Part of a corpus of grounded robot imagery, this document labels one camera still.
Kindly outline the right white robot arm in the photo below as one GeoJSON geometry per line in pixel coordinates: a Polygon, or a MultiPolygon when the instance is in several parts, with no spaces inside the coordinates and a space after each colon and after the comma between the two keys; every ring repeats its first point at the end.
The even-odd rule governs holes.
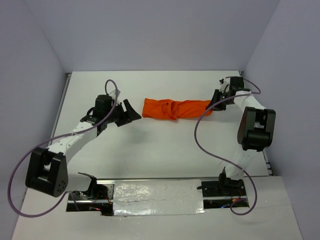
{"type": "Polygon", "coordinates": [[[224,111],[228,105],[237,105],[242,111],[242,118],[237,131],[237,150],[234,164],[223,168],[217,183],[221,195],[228,196],[235,189],[235,184],[244,177],[244,171],[258,152],[268,148],[273,141],[276,112],[261,105],[253,91],[245,87],[242,76],[228,76],[219,81],[207,109],[224,111]]]}

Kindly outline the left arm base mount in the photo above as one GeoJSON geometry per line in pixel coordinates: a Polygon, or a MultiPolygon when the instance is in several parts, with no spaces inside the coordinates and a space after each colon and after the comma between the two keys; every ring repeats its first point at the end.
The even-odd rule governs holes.
{"type": "Polygon", "coordinates": [[[113,216],[115,182],[100,181],[88,173],[79,174],[90,178],[90,183],[86,190],[69,193],[66,212],[100,212],[102,216],[113,216]]]}

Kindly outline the orange t-shirt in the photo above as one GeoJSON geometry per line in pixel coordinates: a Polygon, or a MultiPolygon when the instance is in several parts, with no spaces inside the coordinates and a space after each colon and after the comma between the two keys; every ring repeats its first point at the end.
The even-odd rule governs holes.
{"type": "Polygon", "coordinates": [[[209,105],[210,100],[185,100],[145,98],[142,117],[157,120],[193,119],[199,118],[209,105]]]}

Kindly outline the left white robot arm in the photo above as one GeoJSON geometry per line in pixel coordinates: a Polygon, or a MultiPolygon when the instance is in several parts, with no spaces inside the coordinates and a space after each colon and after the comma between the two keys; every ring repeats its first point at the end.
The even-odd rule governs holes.
{"type": "Polygon", "coordinates": [[[116,101],[108,94],[98,95],[95,105],[81,118],[79,124],[59,141],[46,148],[37,147],[30,155],[25,185],[44,194],[59,197],[67,190],[68,163],[89,142],[108,126],[117,127],[140,120],[127,99],[116,101]]]}

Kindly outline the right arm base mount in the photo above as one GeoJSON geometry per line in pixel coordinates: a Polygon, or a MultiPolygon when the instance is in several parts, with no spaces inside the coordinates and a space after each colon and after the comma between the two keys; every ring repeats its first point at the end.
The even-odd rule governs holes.
{"type": "Polygon", "coordinates": [[[196,188],[202,192],[204,209],[249,207],[246,189],[242,179],[227,177],[225,167],[217,180],[202,180],[196,188]]]}

